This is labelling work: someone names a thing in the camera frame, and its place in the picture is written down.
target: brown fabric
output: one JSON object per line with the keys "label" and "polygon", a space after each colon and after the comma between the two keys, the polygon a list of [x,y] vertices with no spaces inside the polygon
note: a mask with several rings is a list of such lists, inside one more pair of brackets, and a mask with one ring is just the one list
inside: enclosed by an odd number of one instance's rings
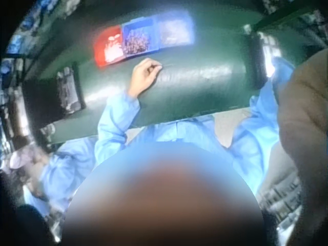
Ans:
{"label": "brown fabric", "polygon": [[303,212],[289,245],[308,244],[327,216],[328,49],[298,67],[279,94],[281,144],[295,162]]}

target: hand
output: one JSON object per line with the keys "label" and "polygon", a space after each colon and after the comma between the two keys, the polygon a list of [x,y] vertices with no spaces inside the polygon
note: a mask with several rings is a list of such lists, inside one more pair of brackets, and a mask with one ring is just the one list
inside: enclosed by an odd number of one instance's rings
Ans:
{"label": "hand", "polygon": [[146,58],[134,67],[128,95],[137,98],[138,95],[146,90],[155,80],[158,72],[162,69],[161,63]]}

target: metal bar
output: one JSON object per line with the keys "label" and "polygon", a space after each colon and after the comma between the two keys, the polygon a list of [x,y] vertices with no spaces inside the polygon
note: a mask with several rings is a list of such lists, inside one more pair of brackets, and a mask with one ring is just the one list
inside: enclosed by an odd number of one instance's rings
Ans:
{"label": "metal bar", "polygon": [[277,10],[260,20],[252,26],[254,32],[269,29],[273,26],[288,22],[297,18],[305,13],[315,10],[317,4],[316,0],[294,0],[287,6]]}

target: person in blue uniform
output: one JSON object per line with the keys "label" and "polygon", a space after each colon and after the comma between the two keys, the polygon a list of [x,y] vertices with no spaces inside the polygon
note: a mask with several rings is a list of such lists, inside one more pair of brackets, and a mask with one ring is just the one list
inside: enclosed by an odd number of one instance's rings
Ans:
{"label": "person in blue uniform", "polygon": [[279,141],[274,88],[278,90],[287,83],[294,69],[282,58],[274,58],[272,62],[275,73],[259,96],[251,97],[251,117],[235,129],[230,147],[225,148],[218,141],[212,115],[147,126],[127,146],[126,131],[140,110],[138,96],[162,69],[158,61],[144,59],[133,69],[128,90],[108,98],[98,124],[95,145],[98,165],[126,147],[158,141],[184,142],[216,154],[218,161],[232,166],[255,194],[268,170],[271,148]]}
{"label": "person in blue uniform", "polygon": [[44,217],[51,208],[65,212],[77,188],[95,167],[96,141],[96,137],[70,140],[51,155],[36,145],[14,152],[10,168],[24,173],[25,203],[36,207]]}

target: blue plastic tray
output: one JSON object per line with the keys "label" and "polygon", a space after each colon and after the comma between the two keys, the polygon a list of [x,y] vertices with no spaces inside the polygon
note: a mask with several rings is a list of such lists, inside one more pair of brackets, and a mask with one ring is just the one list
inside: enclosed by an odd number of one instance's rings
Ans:
{"label": "blue plastic tray", "polygon": [[[158,14],[155,16],[155,20],[156,20],[156,27],[157,27],[156,31],[157,31],[160,48],[181,46],[181,45],[191,45],[195,42],[193,21],[187,11],[176,10],[163,14]],[[178,21],[180,24],[183,23],[183,28],[185,28],[184,32],[188,36],[181,37],[181,33],[183,32],[180,32],[177,29],[178,25],[172,24],[172,22],[174,21]]]}
{"label": "blue plastic tray", "polygon": [[[142,32],[145,33],[149,38],[148,49],[145,51],[142,51],[142,52],[135,53],[135,54],[129,54],[126,52],[127,38],[129,36],[129,33],[131,31],[135,31],[140,28],[141,28]],[[123,34],[123,47],[124,47],[125,55],[127,57],[136,56],[136,55],[140,55],[143,53],[156,51],[159,49],[157,31],[156,31],[156,27],[155,27],[155,19],[153,16],[140,17],[137,19],[133,19],[128,23],[122,24],[122,34]]]}

